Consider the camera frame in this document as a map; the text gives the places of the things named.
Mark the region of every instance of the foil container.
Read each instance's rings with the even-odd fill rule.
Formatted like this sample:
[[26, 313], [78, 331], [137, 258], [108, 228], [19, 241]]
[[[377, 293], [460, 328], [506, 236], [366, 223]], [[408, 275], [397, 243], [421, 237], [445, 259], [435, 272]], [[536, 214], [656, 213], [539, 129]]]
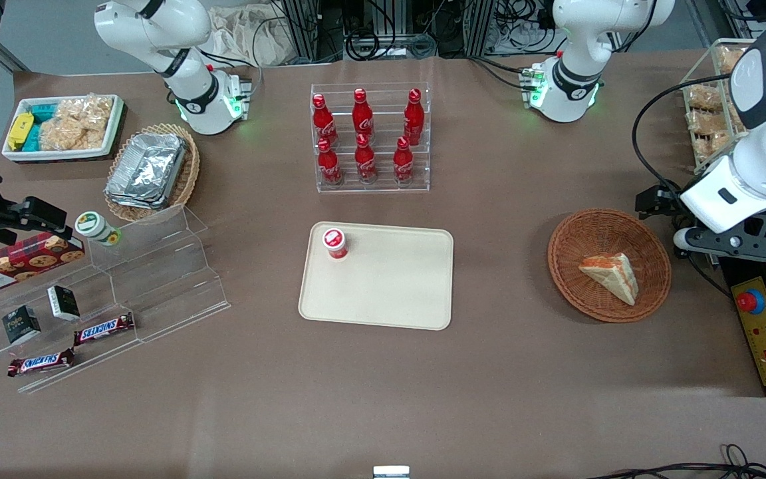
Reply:
[[170, 203], [187, 147], [175, 134], [137, 134], [122, 153], [104, 193], [123, 206], [161, 210]]

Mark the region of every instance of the snickers bar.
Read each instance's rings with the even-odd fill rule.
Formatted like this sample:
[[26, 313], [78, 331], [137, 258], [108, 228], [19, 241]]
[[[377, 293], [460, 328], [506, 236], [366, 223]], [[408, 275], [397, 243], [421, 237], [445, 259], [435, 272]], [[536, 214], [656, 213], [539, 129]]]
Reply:
[[13, 378], [23, 374], [36, 371], [49, 371], [61, 367], [71, 367], [76, 359], [72, 348], [54, 355], [45, 355], [45, 357], [36, 357], [25, 360], [13, 360], [8, 366], [8, 375]]
[[127, 330], [132, 327], [134, 327], [132, 314], [125, 313], [125, 315], [122, 315], [117, 319], [112, 319], [111, 321], [97, 324], [94, 327], [89, 327], [88, 329], [83, 329], [82, 331], [75, 331], [75, 333], [73, 333], [74, 339], [72, 345], [79, 346], [82, 343], [94, 339], [99, 339], [100, 337], [108, 336], [109, 334], [116, 333], [117, 331]]

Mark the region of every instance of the yellow control panel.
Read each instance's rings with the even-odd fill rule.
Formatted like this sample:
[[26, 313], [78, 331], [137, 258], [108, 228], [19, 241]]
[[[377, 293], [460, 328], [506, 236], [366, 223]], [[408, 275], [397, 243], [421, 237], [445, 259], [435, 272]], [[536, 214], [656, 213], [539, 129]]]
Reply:
[[761, 277], [732, 286], [732, 296], [747, 335], [750, 351], [766, 386], [766, 287]]

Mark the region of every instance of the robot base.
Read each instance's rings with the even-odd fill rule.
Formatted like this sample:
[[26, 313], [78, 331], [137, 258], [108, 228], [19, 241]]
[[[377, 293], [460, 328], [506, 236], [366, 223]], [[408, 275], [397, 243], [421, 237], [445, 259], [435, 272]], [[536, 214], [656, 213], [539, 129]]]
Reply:
[[191, 125], [191, 129], [200, 134], [218, 134], [229, 128], [234, 122], [247, 118], [249, 112], [249, 82], [239, 81], [235, 75], [215, 70], [212, 72], [218, 80], [218, 94], [201, 113], [190, 113], [176, 101], [182, 119]]
[[522, 99], [525, 107], [540, 111], [545, 118], [557, 122], [572, 122], [584, 116], [587, 109], [596, 101], [598, 84], [588, 92], [585, 88], [572, 91], [573, 98], [569, 99], [554, 79], [554, 66], [558, 57], [551, 57], [543, 63], [535, 63], [519, 73], [519, 84], [522, 85]]

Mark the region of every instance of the coca-cola bottle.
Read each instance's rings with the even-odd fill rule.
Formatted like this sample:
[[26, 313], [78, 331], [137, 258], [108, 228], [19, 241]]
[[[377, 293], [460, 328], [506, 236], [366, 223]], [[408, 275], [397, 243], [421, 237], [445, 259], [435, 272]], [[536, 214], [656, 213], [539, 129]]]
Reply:
[[377, 180], [377, 167], [374, 166], [374, 151], [368, 146], [367, 134], [356, 135], [356, 172], [359, 173], [359, 181], [370, 185]]
[[406, 136], [398, 139], [398, 149], [395, 150], [395, 181], [404, 187], [413, 182], [413, 152], [410, 151], [410, 140]]
[[353, 91], [353, 112], [350, 114], [356, 134], [367, 134], [368, 144], [374, 144], [374, 113], [371, 106], [368, 106], [363, 88]]
[[335, 131], [335, 120], [327, 107], [323, 94], [313, 95], [313, 124], [315, 124], [315, 133], [320, 138], [327, 138], [331, 146], [338, 146], [338, 133]]
[[410, 145], [419, 144], [423, 127], [425, 127], [425, 109], [422, 106], [422, 91], [413, 88], [410, 90], [410, 103], [404, 110], [404, 136], [410, 139]]
[[344, 182], [344, 176], [338, 167], [338, 157], [330, 149], [327, 138], [319, 140], [319, 170], [321, 179], [328, 185], [341, 185]]

